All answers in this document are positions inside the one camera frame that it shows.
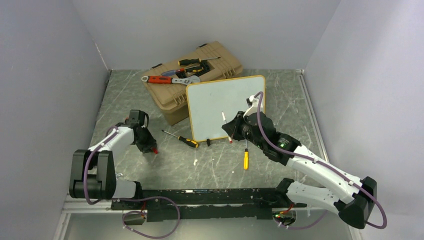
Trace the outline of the yellow-framed whiteboard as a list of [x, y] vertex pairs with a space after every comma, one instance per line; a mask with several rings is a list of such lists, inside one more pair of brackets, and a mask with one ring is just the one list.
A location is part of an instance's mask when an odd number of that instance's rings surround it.
[[192, 83], [186, 87], [192, 138], [197, 142], [226, 138], [222, 125], [234, 119], [237, 112], [246, 111], [247, 99], [266, 92], [262, 75]]

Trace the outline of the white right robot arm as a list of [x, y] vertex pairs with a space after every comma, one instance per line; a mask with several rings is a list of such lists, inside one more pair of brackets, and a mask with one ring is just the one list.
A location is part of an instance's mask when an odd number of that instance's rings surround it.
[[377, 201], [377, 183], [367, 176], [363, 179], [342, 171], [310, 151], [299, 140], [279, 132], [263, 112], [244, 116], [239, 111], [235, 118], [221, 127], [233, 140], [247, 140], [262, 150], [270, 160], [300, 171], [311, 177], [321, 187], [302, 184], [285, 178], [278, 185], [276, 203], [287, 208], [292, 203], [302, 203], [335, 213], [346, 224], [364, 229], [374, 207], [382, 214], [387, 225], [387, 216]]

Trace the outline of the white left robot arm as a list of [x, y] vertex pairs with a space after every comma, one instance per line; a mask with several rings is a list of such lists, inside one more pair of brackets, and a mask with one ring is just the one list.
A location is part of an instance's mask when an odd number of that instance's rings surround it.
[[101, 200], [124, 199], [131, 210], [144, 203], [141, 184], [138, 181], [118, 179], [115, 158], [130, 145], [143, 154], [157, 154], [158, 144], [150, 133], [149, 115], [132, 109], [123, 121], [110, 127], [105, 137], [88, 149], [73, 153], [69, 182], [69, 195], [74, 199], [85, 199], [94, 205]]

